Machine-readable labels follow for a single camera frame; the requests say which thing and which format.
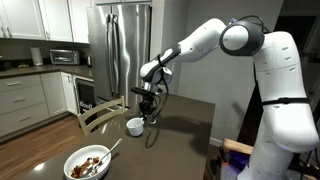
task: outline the microwave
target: microwave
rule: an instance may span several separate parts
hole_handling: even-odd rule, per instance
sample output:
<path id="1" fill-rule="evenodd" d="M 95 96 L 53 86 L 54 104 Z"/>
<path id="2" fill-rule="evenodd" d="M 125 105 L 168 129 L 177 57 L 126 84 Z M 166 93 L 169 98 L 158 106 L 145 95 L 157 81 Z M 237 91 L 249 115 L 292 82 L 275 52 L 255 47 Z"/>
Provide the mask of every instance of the microwave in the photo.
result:
<path id="1" fill-rule="evenodd" d="M 80 51 L 51 49 L 50 59 L 52 64 L 59 64 L 59 65 L 80 65 L 81 64 Z"/>

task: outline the drawer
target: drawer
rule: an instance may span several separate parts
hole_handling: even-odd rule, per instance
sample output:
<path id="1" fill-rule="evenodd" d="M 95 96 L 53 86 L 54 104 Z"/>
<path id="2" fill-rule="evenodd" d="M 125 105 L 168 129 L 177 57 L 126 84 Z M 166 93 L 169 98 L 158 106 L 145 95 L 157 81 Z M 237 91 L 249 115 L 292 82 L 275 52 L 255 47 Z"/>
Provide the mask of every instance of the drawer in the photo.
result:
<path id="1" fill-rule="evenodd" d="M 0 79 L 0 92 L 10 91 L 14 89 L 20 89 L 24 87 L 30 87 L 40 85 L 40 76 L 20 76 L 15 78 Z"/>
<path id="2" fill-rule="evenodd" d="M 0 93 L 0 114 L 46 102 L 42 85 Z"/>
<path id="3" fill-rule="evenodd" d="M 0 115 L 0 136 L 28 127 L 48 118 L 49 113 L 46 103 Z"/>

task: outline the refrigerator handle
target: refrigerator handle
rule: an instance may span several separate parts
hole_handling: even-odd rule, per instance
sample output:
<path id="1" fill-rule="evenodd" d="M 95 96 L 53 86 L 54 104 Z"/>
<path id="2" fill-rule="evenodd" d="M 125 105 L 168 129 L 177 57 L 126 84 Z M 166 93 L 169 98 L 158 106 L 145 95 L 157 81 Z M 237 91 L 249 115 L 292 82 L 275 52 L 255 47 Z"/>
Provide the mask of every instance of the refrigerator handle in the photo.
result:
<path id="1" fill-rule="evenodd" d="M 119 86 L 120 86 L 120 52 L 119 52 L 119 29 L 118 29 L 118 17 L 114 15 L 113 18 L 113 32 L 114 32 L 114 69 L 115 69 L 115 96 L 120 97 Z"/>
<path id="2" fill-rule="evenodd" d="M 111 96 L 114 97 L 114 75 L 113 75 L 113 49 L 112 49 L 112 14 L 108 14 L 107 15 L 107 47 L 106 47 L 106 51 L 108 52 L 108 59 L 107 59 L 107 63 L 108 63 L 108 71 L 109 71 L 109 80 L 110 80 L 110 89 L 111 89 Z"/>

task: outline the cup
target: cup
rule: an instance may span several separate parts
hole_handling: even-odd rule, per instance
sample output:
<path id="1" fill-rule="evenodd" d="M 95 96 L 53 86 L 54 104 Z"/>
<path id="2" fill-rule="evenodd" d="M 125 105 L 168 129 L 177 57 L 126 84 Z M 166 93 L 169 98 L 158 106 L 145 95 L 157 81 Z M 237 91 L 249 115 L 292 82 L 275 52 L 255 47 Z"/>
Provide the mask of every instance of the cup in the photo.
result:
<path id="1" fill-rule="evenodd" d="M 127 122 L 127 128 L 132 136 L 140 136 L 143 133 L 143 118 L 132 118 Z"/>

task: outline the countertop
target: countertop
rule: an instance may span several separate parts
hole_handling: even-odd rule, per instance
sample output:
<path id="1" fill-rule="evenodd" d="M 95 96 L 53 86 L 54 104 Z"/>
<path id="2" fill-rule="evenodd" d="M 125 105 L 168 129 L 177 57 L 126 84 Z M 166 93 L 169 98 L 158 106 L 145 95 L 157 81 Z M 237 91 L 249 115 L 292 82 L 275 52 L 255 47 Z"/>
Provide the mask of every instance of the countertop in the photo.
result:
<path id="1" fill-rule="evenodd" d="M 122 138 L 122 143 L 112 152 L 111 167 L 102 179 L 202 180 L 214 109 L 211 103 L 170 95 L 157 123 L 145 123 L 144 133 L 131 137 L 126 122 L 138 116 L 136 106 L 22 179 L 66 179 L 63 166 L 73 152 L 92 144 L 110 148 Z"/>
<path id="2" fill-rule="evenodd" d="M 0 79 L 11 78 L 18 76 L 27 76 L 34 74 L 43 74 L 50 72 L 66 72 L 74 75 L 92 79 L 92 69 L 86 65 L 81 66 L 63 66 L 63 65 L 43 65 L 43 66 L 31 66 L 27 68 L 12 68 L 10 70 L 1 71 Z"/>

